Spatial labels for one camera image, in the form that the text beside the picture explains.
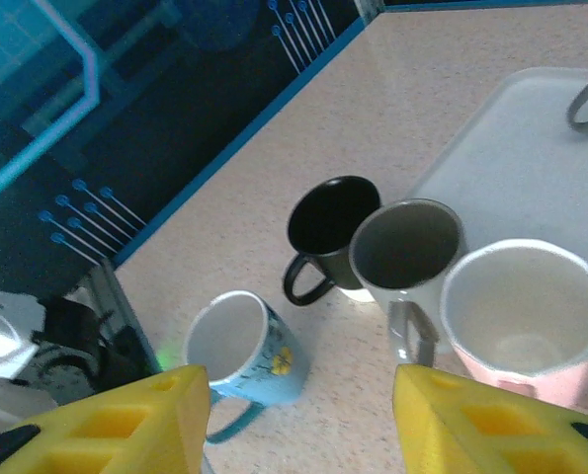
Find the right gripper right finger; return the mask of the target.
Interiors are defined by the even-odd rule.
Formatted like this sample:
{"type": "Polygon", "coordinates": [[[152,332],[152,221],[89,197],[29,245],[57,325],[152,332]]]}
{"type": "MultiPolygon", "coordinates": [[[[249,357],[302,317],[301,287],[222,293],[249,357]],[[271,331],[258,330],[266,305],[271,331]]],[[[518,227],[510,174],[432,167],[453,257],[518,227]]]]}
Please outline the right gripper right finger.
{"type": "Polygon", "coordinates": [[[588,474],[588,415],[418,364],[392,403],[406,474],[588,474]]]}

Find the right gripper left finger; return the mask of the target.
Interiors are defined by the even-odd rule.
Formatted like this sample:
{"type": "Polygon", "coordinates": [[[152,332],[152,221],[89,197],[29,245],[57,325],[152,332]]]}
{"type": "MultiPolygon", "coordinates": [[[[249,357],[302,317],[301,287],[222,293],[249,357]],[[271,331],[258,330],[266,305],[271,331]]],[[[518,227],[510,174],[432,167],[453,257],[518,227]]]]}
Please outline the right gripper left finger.
{"type": "Polygon", "coordinates": [[[210,389],[184,365],[25,419],[0,434],[0,474],[202,474],[210,389]]]}

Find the pink speckled mug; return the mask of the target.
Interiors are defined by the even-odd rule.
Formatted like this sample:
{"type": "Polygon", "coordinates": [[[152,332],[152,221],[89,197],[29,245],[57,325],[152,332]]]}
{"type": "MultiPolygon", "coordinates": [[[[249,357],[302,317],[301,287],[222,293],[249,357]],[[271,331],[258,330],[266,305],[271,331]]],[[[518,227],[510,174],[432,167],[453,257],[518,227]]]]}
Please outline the pink speckled mug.
{"type": "Polygon", "coordinates": [[[508,239],[461,258],[440,305],[477,381],[572,407],[588,388],[588,263],[554,244],[508,239]]]}

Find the teal flower print mug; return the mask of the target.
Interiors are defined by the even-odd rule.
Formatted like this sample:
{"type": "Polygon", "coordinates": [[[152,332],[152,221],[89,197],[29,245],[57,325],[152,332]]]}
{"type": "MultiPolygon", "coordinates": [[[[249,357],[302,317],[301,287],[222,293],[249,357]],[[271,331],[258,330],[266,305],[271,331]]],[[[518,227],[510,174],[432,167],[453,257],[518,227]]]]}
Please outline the teal flower print mug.
{"type": "Polygon", "coordinates": [[[309,360],[283,319],[256,293],[232,290],[210,302],[193,321],[184,344],[186,364],[207,370],[210,403],[248,403],[236,419],[208,434],[224,443],[267,408],[295,402],[309,374],[309,360]]]}

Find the large grey mug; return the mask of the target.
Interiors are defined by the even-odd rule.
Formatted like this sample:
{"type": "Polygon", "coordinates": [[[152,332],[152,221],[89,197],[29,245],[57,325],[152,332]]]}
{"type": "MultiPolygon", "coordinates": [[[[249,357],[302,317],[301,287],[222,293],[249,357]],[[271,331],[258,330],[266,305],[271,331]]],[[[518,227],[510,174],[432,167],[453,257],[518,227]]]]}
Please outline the large grey mug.
{"type": "Polygon", "coordinates": [[[465,251],[460,218],[426,198],[386,205],[356,230],[350,265],[387,318],[398,362],[432,366],[451,349],[440,300],[446,275],[465,251]]]}

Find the black mug white base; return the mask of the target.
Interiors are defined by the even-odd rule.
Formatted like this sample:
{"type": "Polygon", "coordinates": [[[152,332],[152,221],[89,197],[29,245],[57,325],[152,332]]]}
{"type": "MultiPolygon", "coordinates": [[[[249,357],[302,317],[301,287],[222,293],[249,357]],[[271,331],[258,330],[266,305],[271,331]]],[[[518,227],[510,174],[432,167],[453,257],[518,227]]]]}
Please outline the black mug white base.
{"type": "Polygon", "coordinates": [[[295,206],[288,222],[288,240],[296,251],[283,277],[283,291],[295,306],[307,306],[337,287],[348,298],[373,300],[349,261],[351,240],[361,223],[381,206],[377,187],[364,177],[341,176],[310,190],[295,206]],[[302,269],[314,266],[322,280],[297,294],[294,284],[302,269]]]}

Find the white plastic tray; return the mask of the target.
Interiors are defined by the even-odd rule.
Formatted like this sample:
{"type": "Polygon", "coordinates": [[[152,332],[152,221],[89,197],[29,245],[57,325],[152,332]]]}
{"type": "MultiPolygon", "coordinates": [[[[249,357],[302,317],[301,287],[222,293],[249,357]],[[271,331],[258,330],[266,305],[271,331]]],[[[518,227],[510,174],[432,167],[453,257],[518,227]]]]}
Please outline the white plastic tray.
{"type": "Polygon", "coordinates": [[[588,262],[588,133],[566,111],[588,69],[537,67],[503,80],[410,191],[461,218],[470,250],[541,239],[588,262]]]}

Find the blue table side edge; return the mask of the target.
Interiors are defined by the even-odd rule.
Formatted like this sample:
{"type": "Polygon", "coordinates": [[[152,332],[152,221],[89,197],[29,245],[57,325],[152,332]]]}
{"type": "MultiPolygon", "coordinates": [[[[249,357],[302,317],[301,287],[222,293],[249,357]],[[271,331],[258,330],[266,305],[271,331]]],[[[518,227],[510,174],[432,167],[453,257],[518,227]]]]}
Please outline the blue table side edge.
{"type": "Polygon", "coordinates": [[[182,0],[194,47],[120,118],[113,189],[141,224],[125,262],[366,25],[353,0],[182,0]]]}

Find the table back edge strip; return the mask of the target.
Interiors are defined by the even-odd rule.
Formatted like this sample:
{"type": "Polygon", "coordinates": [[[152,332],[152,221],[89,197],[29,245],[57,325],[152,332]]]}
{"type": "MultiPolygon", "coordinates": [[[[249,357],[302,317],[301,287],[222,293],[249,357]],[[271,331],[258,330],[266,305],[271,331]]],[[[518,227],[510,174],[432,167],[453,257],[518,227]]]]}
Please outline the table back edge strip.
{"type": "Polygon", "coordinates": [[[385,13],[587,5],[588,0],[383,0],[385,13]]]}

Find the aluminium table rail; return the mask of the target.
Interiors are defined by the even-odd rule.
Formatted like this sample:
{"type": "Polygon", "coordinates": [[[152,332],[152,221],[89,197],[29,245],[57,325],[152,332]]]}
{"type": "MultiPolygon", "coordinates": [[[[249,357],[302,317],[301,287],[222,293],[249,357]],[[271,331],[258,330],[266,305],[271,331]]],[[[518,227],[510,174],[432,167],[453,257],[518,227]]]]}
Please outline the aluminium table rail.
{"type": "Polygon", "coordinates": [[[100,320],[102,343],[137,378],[159,373],[161,366],[136,318],[109,259],[81,278],[74,299],[89,306],[100,320]]]}

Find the aluminium frame post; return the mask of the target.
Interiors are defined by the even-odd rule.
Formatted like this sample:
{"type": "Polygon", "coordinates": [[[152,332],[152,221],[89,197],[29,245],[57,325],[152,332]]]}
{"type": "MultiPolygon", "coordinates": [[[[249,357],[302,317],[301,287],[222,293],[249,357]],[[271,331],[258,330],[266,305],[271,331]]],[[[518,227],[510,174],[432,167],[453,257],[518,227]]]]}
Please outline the aluminium frame post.
{"type": "Polygon", "coordinates": [[[359,16],[367,25],[384,12],[384,0],[353,0],[359,16]]]}

